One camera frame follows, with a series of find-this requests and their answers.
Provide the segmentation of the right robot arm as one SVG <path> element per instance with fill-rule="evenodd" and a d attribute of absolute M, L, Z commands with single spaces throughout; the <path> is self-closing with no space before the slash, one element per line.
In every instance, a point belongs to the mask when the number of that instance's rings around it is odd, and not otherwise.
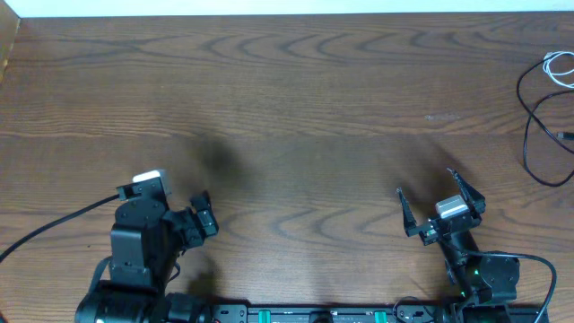
<path fill-rule="evenodd" d="M 404 231 L 422 244 L 438 244 L 447 275 L 461 296 L 446 301 L 433 315 L 437 322 L 510 322 L 508 304 L 517 298 L 519 258 L 481 251 L 471 230 L 482 223 L 485 197 L 455 170 L 449 171 L 459 193 L 435 204 L 436 215 L 418 224 L 401 188 L 396 190 Z"/>

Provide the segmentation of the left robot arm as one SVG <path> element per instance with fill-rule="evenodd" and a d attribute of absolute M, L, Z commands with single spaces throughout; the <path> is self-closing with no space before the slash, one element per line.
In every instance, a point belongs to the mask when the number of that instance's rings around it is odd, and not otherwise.
<path fill-rule="evenodd" d="M 110 232 L 111 254 L 97 265 L 77 322 L 190 322 L 213 320 L 196 297 L 166 291 L 180 273 L 178 258 L 216 235 L 211 198 L 194 195 L 183 210 L 170 209 L 162 177 L 121 186 L 122 202 Z"/>

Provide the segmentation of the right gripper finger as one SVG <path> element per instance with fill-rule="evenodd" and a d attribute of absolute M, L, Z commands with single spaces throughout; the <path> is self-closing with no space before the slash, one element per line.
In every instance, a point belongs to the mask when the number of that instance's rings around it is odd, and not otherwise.
<path fill-rule="evenodd" d="M 404 196 L 403 190 L 401 188 L 397 188 L 396 193 L 402 207 L 404 232 L 407 236 L 413 236 L 417 233 L 417 222 L 413 216 L 409 203 Z"/>
<path fill-rule="evenodd" d="M 472 187 L 468 182 L 466 182 L 463 177 L 454 169 L 448 168 L 454 181 L 456 182 L 462 198 L 465 202 L 472 207 L 472 209 L 478 214 L 483 214 L 485 212 L 485 197 L 474 187 Z"/>

